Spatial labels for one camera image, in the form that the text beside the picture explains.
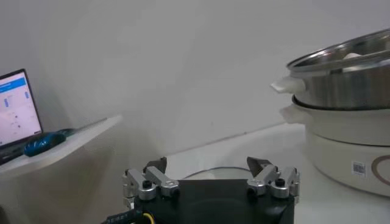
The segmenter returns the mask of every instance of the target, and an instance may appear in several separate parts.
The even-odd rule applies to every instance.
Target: laptop
[[[42,132],[26,70],[0,76],[0,165],[22,155],[28,139]]]

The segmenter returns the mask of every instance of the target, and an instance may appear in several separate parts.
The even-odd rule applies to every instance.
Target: stainless steel pot lid
[[[361,56],[344,59],[350,53]],[[290,62],[287,67],[305,74],[301,72],[342,69],[387,59],[390,59],[390,29],[318,50]]]

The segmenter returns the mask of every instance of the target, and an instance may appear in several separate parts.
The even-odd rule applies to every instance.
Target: white pot handle
[[[284,77],[271,84],[271,87],[278,93],[302,93],[306,91],[305,82],[302,79]]]
[[[283,116],[285,121],[289,124],[309,124],[313,117],[306,111],[301,110],[294,105],[284,107],[281,109],[280,114]]]

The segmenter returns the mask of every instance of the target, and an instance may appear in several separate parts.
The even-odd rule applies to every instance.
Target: table surface
[[[200,170],[236,166],[247,168],[247,156],[268,159],[283,168],[294,166],[301,173],[300,202],[295,223],[390,223],[390,198],[340,184],[318,171],[306,156],[304,128],[282,124],[242,137],[180,152],[168,158],[166,174],[182,179]],[[231,176],[243,173],[231,169]],[[207,178],[225,178],[213,170]]]
[[[0,166],[0,180],[8,180],[9,178],[17,177],[51,165],[67,157],[72,152],[80,149],[83,145],[102,134],[121,120],[121,115],[104,119],[87,128],[79,130],[72,136],[68,137],[65,142],[46,152],[33,157],[23,155],[11,160],[10,162]]]

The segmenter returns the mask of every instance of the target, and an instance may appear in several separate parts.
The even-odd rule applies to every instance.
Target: cable
[[[189,178],[189,177],[191,177],[191,176],[195,176],[195,175],[197,175],[197,174],[199,174],[199,173],[203,173],[203,172],[210,171],[210,170],[217,170],[217,169],[238,169],[238,170],[245,170],[245,171],[250,172],[249,169],[247,169],[247,168],[242,168],[242,167],[236,167],[236,166],[219,166],[219,167],[214,167],[214,168],[211,168],[211,169],[201,170],[201,171],[192,173],[192,174],[188,175],[187,177],[185,177],[184,179],[187,179],[187,178]]]
[[[147,219],[149,219],[149,221],[151,221],[151,224],[155,224],[152,215],[150,215],[149,213],[144,213],[143,215],[144,215]]]
[[[106,221],[102,222],[102,224],[129,224],[129,223],[136,222],[137,220],[142,218],[143,218],[142,211],[133,209],[127,212],[108,216]]]

